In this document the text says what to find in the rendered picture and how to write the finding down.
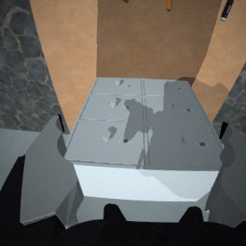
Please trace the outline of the white chest of drawers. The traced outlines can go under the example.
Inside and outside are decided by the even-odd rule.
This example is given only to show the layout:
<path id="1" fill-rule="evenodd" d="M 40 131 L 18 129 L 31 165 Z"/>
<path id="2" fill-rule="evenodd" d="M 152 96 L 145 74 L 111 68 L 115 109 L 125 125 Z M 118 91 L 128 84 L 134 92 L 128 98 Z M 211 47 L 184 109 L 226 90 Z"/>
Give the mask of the white chest of drawers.
<path id="1" fill-rule="evenodd" d="M 199 99 L 188 81 L 184 81 L 190 87 L 195 99 L 163 96 L 144 96 L 144 79 L 141 79 L 142 95 L 120 95 L 120 94 L 92 94 L 97 82 L 95 79 L 92 88 L 78 114 L 78 118 L 70 132 L 66 142 L 68 149 L 71 138 L 76 130 L 79 121 L 86 122 L 106 122 L 106 123 L 126 123 L 143 124 L 143 145 L 144 145 L 144 165 L 127 166 L 71 161 L 78 175 L 84 196 L 136 200 L 136 201 L 197 201 L 211 190 L 220 168 L 165 168 L 149 167 L 147 125 L 165 126 L 185 126 L 185 127 L 210 127 L 217 139 L 221 151 L 224 147 L 221 144 L 217 133 L 212 126 L 209 117 L 201 106 Z M 137 96 L 142 97 L 143 122 L 128 121 L 108 121 L 108 120 L 88 120 L 80 119 L 86 107 L 90 95 L 112 95 L 112 96 Z M 146 122 L 145 97 L 175 98 L 196 100 L 208 121 L 209 125 L 186 125 L 168 123 L 148 123 Z"/>

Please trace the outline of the grey drawer marked r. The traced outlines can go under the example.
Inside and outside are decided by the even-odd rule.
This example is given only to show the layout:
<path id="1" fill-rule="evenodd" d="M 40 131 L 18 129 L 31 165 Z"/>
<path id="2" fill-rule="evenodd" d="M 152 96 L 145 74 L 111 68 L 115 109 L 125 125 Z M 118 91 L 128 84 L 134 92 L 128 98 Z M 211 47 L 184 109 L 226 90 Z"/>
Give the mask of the grey drawer marked r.
<path id="1" fill-rule="evenodd" d="M 144 126 L 79 121 L 64 159 L 144 167 Z"/>

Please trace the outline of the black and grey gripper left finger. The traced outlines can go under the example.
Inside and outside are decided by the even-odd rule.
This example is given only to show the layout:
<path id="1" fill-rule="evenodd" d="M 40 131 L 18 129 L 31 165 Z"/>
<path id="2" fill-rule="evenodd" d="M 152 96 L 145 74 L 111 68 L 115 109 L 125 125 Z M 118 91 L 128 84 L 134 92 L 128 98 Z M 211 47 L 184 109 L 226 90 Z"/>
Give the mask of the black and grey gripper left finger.
<path id="1" fill-rule="evenodd" d="M 14 163 L 0 191 L 0 246 L 45 246 L 78 224 L 84 194 L 73 163 L 64 159 L 63 132 L 55 114 Z"/>

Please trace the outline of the black aa battery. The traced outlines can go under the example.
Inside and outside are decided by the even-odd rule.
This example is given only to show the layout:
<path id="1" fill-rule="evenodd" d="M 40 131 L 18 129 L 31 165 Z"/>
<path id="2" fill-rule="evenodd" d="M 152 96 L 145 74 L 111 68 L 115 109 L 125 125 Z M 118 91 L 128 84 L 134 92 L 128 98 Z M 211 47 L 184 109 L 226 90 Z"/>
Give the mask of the black aa battery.
<path id="1" fill-rule="evenodd" d="M 227 15 L 230 12 L 233 3 L 234 3 L 234 0 L 228 0 L 227 1 L 227 4 L 226 4 L 225 9 L 224 9 L 222 16 L 221 16 L 222 20 L 226 20 Z"/>

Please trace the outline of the grey drawer front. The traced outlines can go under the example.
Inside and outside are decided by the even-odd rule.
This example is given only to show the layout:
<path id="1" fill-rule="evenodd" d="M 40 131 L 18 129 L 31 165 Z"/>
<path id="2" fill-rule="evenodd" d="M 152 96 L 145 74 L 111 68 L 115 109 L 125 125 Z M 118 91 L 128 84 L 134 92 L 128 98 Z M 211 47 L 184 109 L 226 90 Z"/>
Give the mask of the grey drawer front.
<path id="1" fill-rule="evenodd" d="M 98 78 L 92 94 L 142 95 L 141 79 Z"/>
<path id="2" fill-rule="evenodd" d="M 184 81 L 144 79 L 144 96 L 163 96 L 195 99 Z"/>
<path id="3" fill-rule="evenodd" d="M 221 168 L 210 127 L 147 125 L 149 167 Z"/>
<path id="4" fill-rule="evenodd" d="M 80 119 L 143 122 L 142 97 L 90 95 Z"/>
<path id="5" fill-rule="evenodd" d="M 145 97 L 145 111 L 148 123 L 209 125 L 196 100 Z"/>

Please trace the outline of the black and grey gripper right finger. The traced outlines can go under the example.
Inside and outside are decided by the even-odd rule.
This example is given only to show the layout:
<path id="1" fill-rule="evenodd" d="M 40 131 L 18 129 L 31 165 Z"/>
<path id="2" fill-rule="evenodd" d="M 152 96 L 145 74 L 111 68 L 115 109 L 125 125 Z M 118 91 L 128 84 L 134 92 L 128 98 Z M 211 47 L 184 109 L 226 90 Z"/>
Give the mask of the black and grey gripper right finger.
<path id="1" fill-rule="evenodd" d="M 219 156 L 222 166 L 205 206 L 208 222 L 246 234 L 246 139 L 229 122 L 223 122 L 219 139 L 225 148 Z"/>

